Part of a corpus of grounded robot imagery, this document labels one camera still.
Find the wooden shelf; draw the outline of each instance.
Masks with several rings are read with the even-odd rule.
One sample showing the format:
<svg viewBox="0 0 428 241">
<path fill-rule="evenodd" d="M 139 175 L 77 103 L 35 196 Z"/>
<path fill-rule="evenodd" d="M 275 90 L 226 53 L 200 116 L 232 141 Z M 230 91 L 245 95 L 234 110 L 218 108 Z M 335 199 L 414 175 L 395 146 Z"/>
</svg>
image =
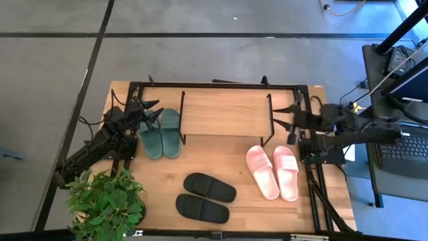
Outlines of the wooden shelf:
<svg viewBox="0 0 428 241">
<path fill-rule="evenodd" d="M 269 98 L 251 92 L 197 93 L 184 97 L 183 135 L 268 137 L 271 135 Z"/>
</svg>

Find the pink slipper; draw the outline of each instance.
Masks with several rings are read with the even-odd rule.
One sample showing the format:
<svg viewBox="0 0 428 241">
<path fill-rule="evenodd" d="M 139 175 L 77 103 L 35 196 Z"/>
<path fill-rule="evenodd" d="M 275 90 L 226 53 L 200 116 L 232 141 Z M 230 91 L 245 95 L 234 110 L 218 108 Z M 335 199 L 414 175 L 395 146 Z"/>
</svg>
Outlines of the pink slipper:
<svg viewBox="0 0 428 241">
<path fill-rule="evenodd" d="M 280 189 L 272 172 L 272 164 L 262 147 L 254 146 L 248 150 L 247 166 L 266 199 L 272 200 L 280 195 Z"/>
<path fill-rule="evenodd" d="M 299 172 L 293 152 L 283 146 L 275 148 L 274 163 L 282 199 L 292 202 L 299 196 L 297 172 Z"/>
</svg>

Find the gray floor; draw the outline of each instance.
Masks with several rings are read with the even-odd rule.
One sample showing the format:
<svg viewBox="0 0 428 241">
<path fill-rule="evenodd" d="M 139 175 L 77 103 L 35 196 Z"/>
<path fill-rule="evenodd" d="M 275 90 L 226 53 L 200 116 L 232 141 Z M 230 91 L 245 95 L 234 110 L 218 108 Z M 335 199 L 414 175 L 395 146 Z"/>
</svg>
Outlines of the gray floor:
<svg viewBox="0 0 428 241">
<path fill-rule="evenodd" d="M 2 1 L 0 31 L 97 32 L 107 2 Z M 356 3 L 331 1 L 330 5 L 343 12 Z M 115 3 L 107 31 L 389 33 L 400 22 L 392 3 L 367 3 L 356 13 L 334 17 L 321 10 L 315 0 L 122 0 Z M 362 45 L 378 42 L 379 39 L 104 39 L 81 114 L 91 121 L 100 118 L 111 80 L 144 81 L 149 74 L 159 82 L 208 82 L 217 78 L 249 83 L 259 82 L 267 75 L 271 83 L 324 85 L 329 101 L 338 102 L 342 94 L 365 78 Z M 413 46 L 409 41 L 401 44 Z M 0 146 L 27 155 L 24 161 L 0 162 L 0 233 L 31 229 L 93 46 L 94 39 L 0 38 Z M 347 101 L 363 93 L 357 90 Z M 78 125 L 71 152 L 87 138 L 87 127 Z M 378 232 L 370 229 L 370 224 L 379 222 L 376 216 L 368 215 L 376 210 L 358 205 L 360 199 L 372 200 L 370 186 L 356 180 L 350 186 L 353 191 L 352 205 L 361 231 L 422 238 L 420 234 L 385 232 L 388 229 L 382 226 Z M 64 228 L 70 223 L 72 217 L 65 200 L 66 194 L 60 191 L 47 229 Z M 422 214 L 428 214 L 427 205 L 418 207 Z"/>
</svg>

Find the green slipper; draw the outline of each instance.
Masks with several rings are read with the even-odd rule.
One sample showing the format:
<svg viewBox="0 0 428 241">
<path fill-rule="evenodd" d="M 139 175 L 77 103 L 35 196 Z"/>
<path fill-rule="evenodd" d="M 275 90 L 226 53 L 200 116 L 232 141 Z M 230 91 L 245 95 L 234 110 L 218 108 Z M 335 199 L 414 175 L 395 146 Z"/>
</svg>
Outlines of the green slipper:
<svg viewBox="0 0 428 241">
<path fill-rule="evenodd" d="M 180 114 L 171 108 L 163 110 L 160 120 L 160 133 L 162 134 L 163 155 L 175 158 L 180 155 L 181 140 L 179 134 Z"/>
<path fill-rule="evenodd" d="M 146 111 L 147 114 L 153 113 L 153 110 Z M 162 137 L 159 131 L 159 120 L 153 123 L 154 130 L 149 130 L 146 123 L 140 124 L 140 137 L 144 144 L 144 150 L 148 158 L 152 160 L 160 159 L 162 157 Z"/>
</svg>

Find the slide sandal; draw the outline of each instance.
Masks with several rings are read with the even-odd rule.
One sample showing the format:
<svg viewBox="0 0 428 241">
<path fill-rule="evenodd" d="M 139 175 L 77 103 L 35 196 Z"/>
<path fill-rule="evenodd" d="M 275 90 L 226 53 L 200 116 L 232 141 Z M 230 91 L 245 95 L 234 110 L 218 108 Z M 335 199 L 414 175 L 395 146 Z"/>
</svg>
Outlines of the slide sandal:
<svg viewBox="0 0 428 241">
<path fill-rule="evenodd" d="M 272 172 L 272 164 L 262 147 L 254 146 L 248 150 L 247 166 L 266 199 L 272 200 L 280 195 L 280 189 Z"/>
<path fill-rule="evenodd" d="M 176 110 L 171 108 L 163 110 L 160 132 L 162 134 L 163 154 L 168 158 L 175 158 L 180 155 L 179 119 L 180 114 Z"/>
<path fill-rule="evenodd" d="M 297 186 L 299 169 L 293 152 L 287 147 L 276 147 L 274 163 L 282 199 L 289 202 L 295 201 L 299 196 Z"/>
<path fill-rule="evenodd" d="M 153 110 L 148 110 L 147 113 L 153 113 Z M 162 157 L 162 137 L 159 131 L 159 120 L 153 123 L 154 130 L 149 130 L 145 123 L 140 125 L 140 137 L 144 144 L 144 150 L 148 158 L 152 160 Z"/>
<path fill-rule="evenodd" d="M 175 201 L 179 213 L 190 219 L 224 224 L 229 220 L 229 210 L 220 204 L 201 197 L 180 194 Z"/>
<path fill-rule="evenodd" d="M 183 185 L 191 193 L 221 202 L 232 202 L 236 197 L 234 187 L 203 173 L 188 175 Z"/>
</svg>

